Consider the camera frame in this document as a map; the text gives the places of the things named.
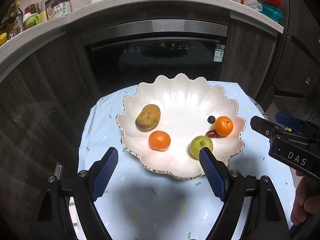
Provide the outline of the person right hand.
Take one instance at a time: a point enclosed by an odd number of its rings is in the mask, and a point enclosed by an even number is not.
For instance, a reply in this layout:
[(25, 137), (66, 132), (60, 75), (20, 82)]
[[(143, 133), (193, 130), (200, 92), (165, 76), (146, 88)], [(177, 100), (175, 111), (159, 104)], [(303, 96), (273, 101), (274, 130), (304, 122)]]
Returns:
[(319, 211), (319, 195), (312, 196), (310, 189), (306, 184), (307, 177), (299, 171), (296, 171), (296, 176), (301, 177), (301, 180), (296, 188), (295, 201), (291, 212), (291, 222), (297, 226), (303, 223), (308, 214), (316, 214)]

